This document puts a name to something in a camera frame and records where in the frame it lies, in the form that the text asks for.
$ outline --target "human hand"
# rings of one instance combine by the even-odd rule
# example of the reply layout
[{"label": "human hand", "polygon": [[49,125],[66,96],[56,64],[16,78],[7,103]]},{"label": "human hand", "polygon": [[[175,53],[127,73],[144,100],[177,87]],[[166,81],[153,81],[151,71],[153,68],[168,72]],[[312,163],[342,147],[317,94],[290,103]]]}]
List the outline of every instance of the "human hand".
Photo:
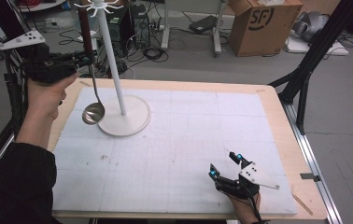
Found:
[{"label": "human hand", "polygon": [[43,118],[58,117],[58,105],[65,99],[65,89],[78,77],[78,73],[56,83],[43,83],[28,79],[28,112]]},{"label": "human hand", "polygon": [[[258,222],[258,219],[255,216],[255,212],[250,204],[249,200],[241,200],[237,199],[234,196],[228,195],[229,199],[232,201],[235,215],[240,220],[241,224],[251,224]],[[261,194],[257,193],[253,196],[255,200],[256,207],[259,210],[259,206],[261,203]]]}]

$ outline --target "printed logo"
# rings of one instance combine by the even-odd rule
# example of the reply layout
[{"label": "printed logo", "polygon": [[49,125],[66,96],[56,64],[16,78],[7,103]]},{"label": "printed logo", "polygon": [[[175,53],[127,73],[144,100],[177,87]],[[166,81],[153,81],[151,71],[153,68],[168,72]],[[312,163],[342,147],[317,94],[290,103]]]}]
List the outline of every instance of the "printed logo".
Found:
[{"label": "printed logo", "polygon": [[250,25],[248,27],[248,30],[259,31],[263,29],[266,25],[269,24],[270,20],[273,18],[274,12],[275,9],[273,7],[270,9],[253,11],[252,17],[249,22]]}]

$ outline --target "black sleeve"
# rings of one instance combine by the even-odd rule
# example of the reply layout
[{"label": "black sleeve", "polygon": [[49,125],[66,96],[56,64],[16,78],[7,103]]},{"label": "black sleeve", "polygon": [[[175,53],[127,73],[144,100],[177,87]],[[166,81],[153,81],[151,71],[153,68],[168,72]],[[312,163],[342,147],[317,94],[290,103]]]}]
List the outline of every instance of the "black sleeve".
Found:
[{"label": "black sleeve", "polygon": [[0,223],[51,223],[56,175],[51,152],[12,143],[0,160]]}]

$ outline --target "white board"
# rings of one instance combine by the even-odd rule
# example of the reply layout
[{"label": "white board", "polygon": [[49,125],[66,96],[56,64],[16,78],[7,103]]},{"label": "white board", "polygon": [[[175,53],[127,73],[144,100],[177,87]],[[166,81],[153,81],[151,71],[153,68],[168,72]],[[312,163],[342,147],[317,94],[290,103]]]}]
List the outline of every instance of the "white board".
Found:
[{"label": "white board", "polygon": [[[308,47],[307,42],[305,42],[301,38],[296,37],[289,37],[285,41],[285,46],[286,51],[289,53],[306,53],[310,50],[310,47]],[[348,54],[348,51],[345,47],[343,47],[343,45],[336,41],[328,50],[327,54],[346,56]]]},{"label": "white board", "polygon": [[[150,105],[152,120],[133,136],[115,138],[81,120],[96,102],[81,91],[54,153],[54,210],[232,213],[229,199],[209,177],[237,179],[240,167],[229,152],[255,161],[280,186],[261,187],[262,214],[296,214],[295,202],[269,124],[256,94],[212,91],[123,90]],[[114,89],[99,89],[103,102]]]}]

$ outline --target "cardboard box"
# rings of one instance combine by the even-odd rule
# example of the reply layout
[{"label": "cardboard box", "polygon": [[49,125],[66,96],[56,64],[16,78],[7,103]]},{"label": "cardboard box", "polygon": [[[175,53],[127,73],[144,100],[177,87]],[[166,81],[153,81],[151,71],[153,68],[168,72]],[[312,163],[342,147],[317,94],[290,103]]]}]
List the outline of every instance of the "cardboard box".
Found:
[{"label": "cardboard box", "polygon": [[285,0],[281,6],[266,7],[257,0],[229,0],[235,13],[229,44],[235,55],[279,53],[302,9],[299,0]]}]

